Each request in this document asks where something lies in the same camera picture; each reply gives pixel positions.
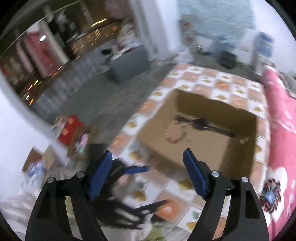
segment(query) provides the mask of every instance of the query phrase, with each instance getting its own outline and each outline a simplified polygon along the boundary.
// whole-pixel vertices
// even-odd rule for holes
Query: wall
[[[182,39],[178,20],[180,15],[177,0],[155,0],[165,27],[168,48],[171,52],[180,48]],[[253,40],[258,32],[266,32],[275,39],[273,61],[276,69],[283,72],[294,71],[296,66],[296,41],[278,13],[265,0],[251,0],[255,14],[255,30],[248,29],[240,46],[234,50],[238,60],[250,63],[253,51]],[[198,43],[207,49],[212,40],[198,38]]]
[[[67,149],[59,144],[50,126],[32,113],[18,98],[0,72],[0,200],[18,193],[24,162],[35,147],[43,153],[50,144],[66,164]]]

